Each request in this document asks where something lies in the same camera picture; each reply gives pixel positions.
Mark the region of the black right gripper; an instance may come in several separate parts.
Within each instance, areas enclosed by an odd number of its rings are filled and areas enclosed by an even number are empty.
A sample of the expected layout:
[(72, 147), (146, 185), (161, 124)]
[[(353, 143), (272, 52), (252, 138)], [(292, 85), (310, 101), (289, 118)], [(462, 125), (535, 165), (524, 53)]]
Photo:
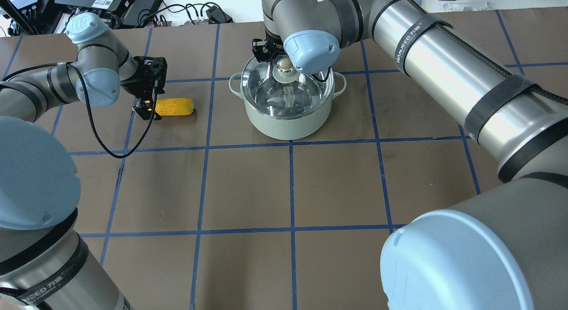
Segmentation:
[(284, 47), (280, 40), (254, 38), (252, 39), (252, 52), (257, 62), (272, 63), (278, 57), (284, 56)]

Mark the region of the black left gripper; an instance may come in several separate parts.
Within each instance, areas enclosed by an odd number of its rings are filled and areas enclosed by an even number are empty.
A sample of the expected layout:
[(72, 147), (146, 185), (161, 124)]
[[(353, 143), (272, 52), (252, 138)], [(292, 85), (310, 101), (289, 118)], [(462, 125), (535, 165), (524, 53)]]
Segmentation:
[(164, 94), (168, 63), (164, 57), (135, 56), (136, 70), (129, 78), (129, 94), (138, 98), (132, 106), (142, 120), (156, 120), (155, 96)]

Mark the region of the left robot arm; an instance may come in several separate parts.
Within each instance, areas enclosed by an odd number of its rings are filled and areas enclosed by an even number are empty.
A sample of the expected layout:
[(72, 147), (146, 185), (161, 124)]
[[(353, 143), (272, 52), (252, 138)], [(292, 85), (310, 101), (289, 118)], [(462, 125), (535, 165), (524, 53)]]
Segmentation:
[(98, 258), (75, 229), (83, 190), (71, 154), (41, 122), (81, 102), (103, 151), (117, 159), (94, 124), (93, 110), (111, 106), (122, 92), (149, 124), (160, 120), (164, 57), (135, 56), (92, 12), (66, 26), (77, 47), (70, 61), (14, 70), (1, 79), (1, 298), (23, 310), (131, 310)]

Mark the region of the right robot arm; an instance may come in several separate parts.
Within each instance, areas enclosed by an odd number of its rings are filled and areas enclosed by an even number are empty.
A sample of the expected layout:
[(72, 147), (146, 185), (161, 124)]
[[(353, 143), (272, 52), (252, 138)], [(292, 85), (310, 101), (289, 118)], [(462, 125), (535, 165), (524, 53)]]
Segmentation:
[[(252, 150), (251, 256), (265, 278), (247, 280), (239, 309), (387, 310), (390, 294), (449, 310), (512, 310), (509, 272), (485, 239), (453, 217), (467, 214), (493, 232), (515, 261), (536, 310), (567, 308), (567, 108), (540, 95), (512, 99), (485, 124), (487, 141), (446, 112), (446, 96), (466, 109), (503, 77), (437, 29), (392, 62), (420, 14), (405, 0), (357, 0), (363, 42), (342, 51), (347, 89), (314, 134)], [(385, 294), (382, 277), (387, 279)]]

